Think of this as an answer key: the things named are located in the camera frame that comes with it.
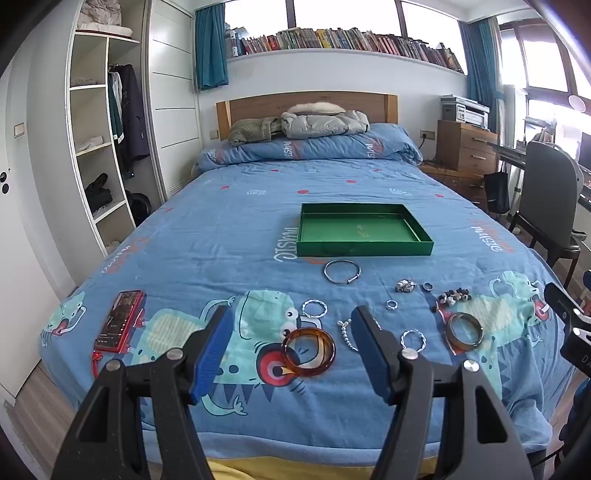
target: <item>green box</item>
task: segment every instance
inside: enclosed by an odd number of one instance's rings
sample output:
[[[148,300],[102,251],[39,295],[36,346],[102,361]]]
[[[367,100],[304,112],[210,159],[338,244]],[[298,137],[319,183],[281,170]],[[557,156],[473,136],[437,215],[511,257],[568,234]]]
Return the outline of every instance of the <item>green box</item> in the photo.
[[[299,257],[431,255],[433,240],[397,203],[303,203]]]

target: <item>yellow fabric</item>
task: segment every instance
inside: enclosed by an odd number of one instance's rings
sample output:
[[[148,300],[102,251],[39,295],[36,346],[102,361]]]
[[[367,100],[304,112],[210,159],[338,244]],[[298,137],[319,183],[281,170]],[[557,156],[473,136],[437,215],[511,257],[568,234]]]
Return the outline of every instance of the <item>yellow fabric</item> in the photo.
[[[208,459],[216,480],[368,480],[373,467],[292,462],[275,457]],[[433,473],[437,457],[424,459],[419,477]]]

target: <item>cartoon print bedding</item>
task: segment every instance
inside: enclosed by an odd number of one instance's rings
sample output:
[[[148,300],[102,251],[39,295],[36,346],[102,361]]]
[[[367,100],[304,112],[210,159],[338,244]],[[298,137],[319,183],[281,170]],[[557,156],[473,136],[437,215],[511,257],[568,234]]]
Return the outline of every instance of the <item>cartoon print bedding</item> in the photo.
[[[152,214],[49,319],[40,339],[45,365],[78,406],[93,382],[93,342],[120,291],[147,294],[145,326],[134,330],[128,353],[115,355],[128,365],[182,346],[226,304],[235,331],[210,391],[191,409],[207,456],[369,466],[393,409],[374,394],[337,326],[365,304],[398,337],[408,329],[423,332],[429,360],[480,362],[526,450],[545,448],[548,420],[570,378],[558,352],[563,324],[543,295],[557,280],[501,225],[424,175],[415,166],[420,161],[395,125],[203,152],[198,168],[205,172]],[[325,259],[296,256],[303,202],[403,203],[433,238],[433,253],[355,258],[361,277],[334,285],[322,275]],[[347,276],[339,268],[347,266],[335,265],[332,274]],[[394,293],[402,278],[429,281],[434,289]],[[458,287],[468,288],[473,300],[431,312],[437,295]],[[327,315],[309,323],[301,314],[308,299],[325,302]],[[398,302],[394,312],[385,308],[389,299]],[[443,318],[455,311],[482,322],[486,333],[477,350],[456,355],[447,345]],[[289,331],[311,325],[333,336],[336,360],[318,377],[299,378],[282,367],[279,346]],[[290,355],[313,365],[322,352],[312,341],[296,342]],[[426,456],[437,453],[442,406],[434,402]],[[149,402],[142,425],[148,457],[158,461]]]

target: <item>wooden nightstand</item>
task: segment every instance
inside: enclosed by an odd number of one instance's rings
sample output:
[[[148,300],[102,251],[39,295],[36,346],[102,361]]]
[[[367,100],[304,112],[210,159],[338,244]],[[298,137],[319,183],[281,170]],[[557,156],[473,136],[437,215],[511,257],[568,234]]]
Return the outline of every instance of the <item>wooden nightstand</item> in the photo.
[[[449,170],[447,168],[433,165],[420,165],[419,169],[429,175],[432,179],[443,183],[446,187],[470,200],[474,205],[487,211],[486,193],[484,191],[484,180],[482,175],[464,171]]]
[[[439,120],[435,163],[478,175],[493,173],[496,153],[487,142],[496,143],[496,134],[469,124]]]

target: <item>curtain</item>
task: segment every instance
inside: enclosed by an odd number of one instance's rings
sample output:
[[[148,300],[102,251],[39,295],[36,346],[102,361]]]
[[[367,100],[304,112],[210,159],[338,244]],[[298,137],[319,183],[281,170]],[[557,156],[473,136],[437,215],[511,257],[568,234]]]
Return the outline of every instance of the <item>curtain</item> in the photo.
[[[471,24],[459,23],[468,66],[468,98],[491,109],[488,127],[504,136],[505,95],[501,82],[499,25],[494,17]]]
[[[199,90],[228,84],[225,19],[224,4],[212,5],[195,12],[195,68]]]

